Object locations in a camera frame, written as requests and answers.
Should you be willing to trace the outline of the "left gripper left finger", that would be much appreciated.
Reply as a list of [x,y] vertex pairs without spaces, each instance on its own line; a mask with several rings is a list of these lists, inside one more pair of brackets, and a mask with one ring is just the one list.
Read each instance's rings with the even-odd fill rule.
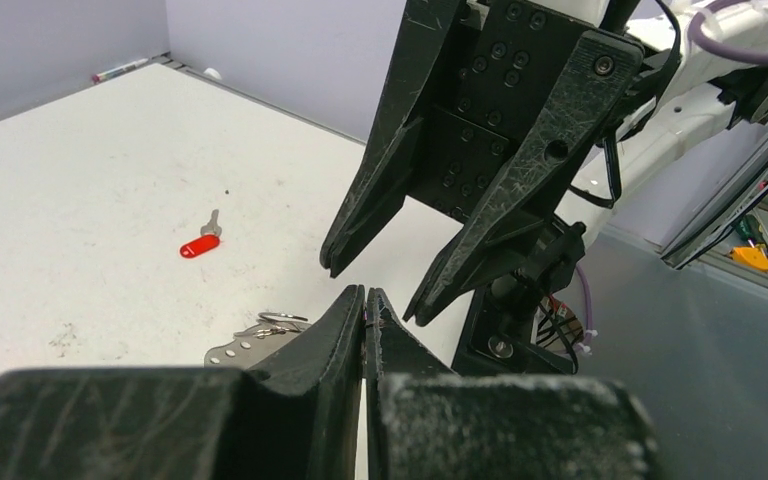
[[351,479],[365,292],[253,367],[0,375],[0,479]]

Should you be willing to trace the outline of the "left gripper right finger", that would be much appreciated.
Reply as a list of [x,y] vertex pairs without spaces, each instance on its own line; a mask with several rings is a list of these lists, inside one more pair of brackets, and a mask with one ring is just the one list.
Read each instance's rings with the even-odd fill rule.
[[620,384],[564,375],[460,376],[366,302],[368,470],[373,479],[659,479],[660,448]]

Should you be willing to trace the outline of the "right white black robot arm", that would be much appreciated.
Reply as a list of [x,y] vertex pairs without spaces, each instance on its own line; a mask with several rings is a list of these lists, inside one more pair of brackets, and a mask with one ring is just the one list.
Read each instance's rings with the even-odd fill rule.
[[768,1],[409,1],[359,169],[325,237],[341,274],[413,198],[459,231],[406,309],[472,302],[453,366],[574,374],[561,315],[586,249],[659,170],[768,115]]

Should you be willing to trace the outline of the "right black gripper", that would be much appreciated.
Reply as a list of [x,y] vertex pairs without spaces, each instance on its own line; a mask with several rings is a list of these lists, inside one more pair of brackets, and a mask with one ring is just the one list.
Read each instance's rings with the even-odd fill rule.
[[482,13],[466,1],[406,2],[321,266],[338,277],[407,194],[465,222],[406,308],[417,325],[525,266],[584,156],[616,129],[613,112],[643,58],[615,28],[558,6],[498,1]]

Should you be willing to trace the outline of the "silver key with red tag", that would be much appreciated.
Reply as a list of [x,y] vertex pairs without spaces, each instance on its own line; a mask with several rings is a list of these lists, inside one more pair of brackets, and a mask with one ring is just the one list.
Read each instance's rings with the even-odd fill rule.
[[222,227],[219,225],[219,214],[219,210],[214,209],[208,222],[201,227],[200,235],[179,248],[179,255],[182,258],[196,258],[220,245]]

